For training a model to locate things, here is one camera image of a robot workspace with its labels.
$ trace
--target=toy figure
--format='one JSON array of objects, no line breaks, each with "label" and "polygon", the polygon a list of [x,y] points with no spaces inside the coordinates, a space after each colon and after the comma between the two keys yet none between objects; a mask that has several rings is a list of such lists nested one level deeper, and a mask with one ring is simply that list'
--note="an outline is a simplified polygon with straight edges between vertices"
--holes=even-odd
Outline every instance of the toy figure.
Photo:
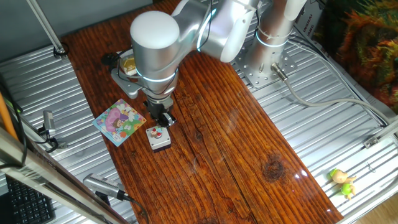
[{"label": "toy figure", "polygon": [[341,188],[341,193],[348,198],[348,200],[351,200],[351,194],[355,196],[355,186],[353,184],[343,184]]},{"label": "toy figure", "polygon": [[160,138],[162,137],[162,128],[156,127],[150,131],[150,136],[152,138]]},{"label": "toy figure", "polygon": [[333,181],[337,184],[348,184],[354,182],[356,179],[355,177],[348,177],[346,172],[343,172],[339,169],[334,169],[330,172],[330,176],[332,177]]},{"label": "toy figure", "polygon": [[152,138],[156,137],[156,134],[157,134],[156,128],[154,128],[154,129],[152,129],[152,130],[150,131],[150,136],[151,136]]}]

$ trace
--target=cardboard box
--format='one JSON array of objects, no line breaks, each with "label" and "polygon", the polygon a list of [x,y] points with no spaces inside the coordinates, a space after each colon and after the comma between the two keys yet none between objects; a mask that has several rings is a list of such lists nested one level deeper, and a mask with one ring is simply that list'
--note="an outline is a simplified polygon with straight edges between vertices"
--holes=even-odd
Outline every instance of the cardboard box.
[{"label": "cardboard box", "polygon": [[296,20],[296,26],[302,34],[312,38],[324,8],[325,5],[316,0],[305,3],[303,13]]}]

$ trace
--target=metal clamp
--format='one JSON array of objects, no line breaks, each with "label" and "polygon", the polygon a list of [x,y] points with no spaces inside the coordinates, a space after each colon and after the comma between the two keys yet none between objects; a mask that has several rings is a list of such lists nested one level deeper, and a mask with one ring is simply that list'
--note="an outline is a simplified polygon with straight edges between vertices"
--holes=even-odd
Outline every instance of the metal clamp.
[{"label": "metal clamp", "polygon": [[363,143],[366,149],[398,133],[398,119]]},{"label": "metal clamp", "polygon": [[130,99],[137,98],[138,91],[142,89],[142,86],[130,82],[125,74],[121,72],[118,73],[117,68],[112,69],[111,76]]}]

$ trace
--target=wooden table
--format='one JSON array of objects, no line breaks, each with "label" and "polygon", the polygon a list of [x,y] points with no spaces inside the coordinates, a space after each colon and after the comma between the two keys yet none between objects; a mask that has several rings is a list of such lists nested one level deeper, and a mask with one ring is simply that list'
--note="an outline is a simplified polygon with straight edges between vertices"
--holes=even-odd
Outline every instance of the wooden table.
[{"label": "wooden table", "polygon": [[171,14],[178,2],[163,1],[63,38],[94,116],[123,98],[148,119],[119,147],[104,138],[127,193],[148,210],[151,223],[341,220],[233,68],[207,55],[197,53],[180,66],[172,148],[152,152],[145,130],[155,123],[142,104],[144,94],[130,100],[100,58],[129,48],[136,16],[151,10]]}]

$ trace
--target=yellow toy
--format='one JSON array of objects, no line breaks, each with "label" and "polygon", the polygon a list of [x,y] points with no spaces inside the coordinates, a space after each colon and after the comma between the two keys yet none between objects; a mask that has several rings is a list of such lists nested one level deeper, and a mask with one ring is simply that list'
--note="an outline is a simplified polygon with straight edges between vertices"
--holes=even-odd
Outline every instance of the yellow toy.
[{"label": "yellow toy", "polygon": [[334,182],[336,182],[337,184],[343,184],[343,186],[341,187],[341,193],[345,195],[348,200],[351,200],[351,194],[356,194],[356,189],[353,185],[356,176],[348,177],[348,174],[346,172],[343,172],[339,169],[334,169],[329,174]]},{"label": "yellow toy", "polygon": [[348,184],[348,183],[353,183],[354,180],[356,179],[355,177],[348,177],[348,174],[346,172],[343,172],[339,169],[334,169],[330,172],[330,176],[333,179],[334,182],[337,184]]}]

